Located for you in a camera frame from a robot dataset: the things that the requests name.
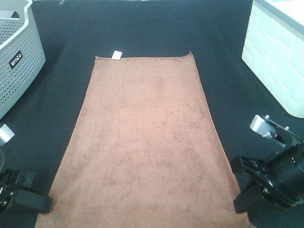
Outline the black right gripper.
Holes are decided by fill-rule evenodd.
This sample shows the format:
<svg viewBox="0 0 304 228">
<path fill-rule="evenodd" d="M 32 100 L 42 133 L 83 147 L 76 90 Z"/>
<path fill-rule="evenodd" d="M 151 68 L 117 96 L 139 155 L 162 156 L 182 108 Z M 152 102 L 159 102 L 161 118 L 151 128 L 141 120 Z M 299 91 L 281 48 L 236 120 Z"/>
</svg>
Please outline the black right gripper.
<svg viewBox="0 0 304 228">
<path fill-rule="evenodd" d="M 229 163 L 233 174 L 251 176 L 261 186 L 261 190 L 257 185 L 251 186 L 233 200 L 236 213 L 247 212 L 263 197 L 287 209 L 304 204 L 303 144 L 292 146 L 268 161 L 238 155 Z"/>
</svg>

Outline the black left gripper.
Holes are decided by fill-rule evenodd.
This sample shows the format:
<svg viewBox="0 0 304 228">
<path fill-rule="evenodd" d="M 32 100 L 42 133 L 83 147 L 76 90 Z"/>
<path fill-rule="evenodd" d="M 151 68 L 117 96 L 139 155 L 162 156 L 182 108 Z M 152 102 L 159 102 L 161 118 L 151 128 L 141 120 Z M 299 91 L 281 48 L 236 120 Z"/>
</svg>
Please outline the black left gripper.
<svg viewBox="0 0 304 228">
<path fill-rule="evenodd" d="M 53 199 L 48 195 L 18 189 L 18 186 L 32 188 L 35 173 L 28 170 L 4 169 L 0 172 L 0 212 L 7 209 L 49 213 Z"/>
</svg>

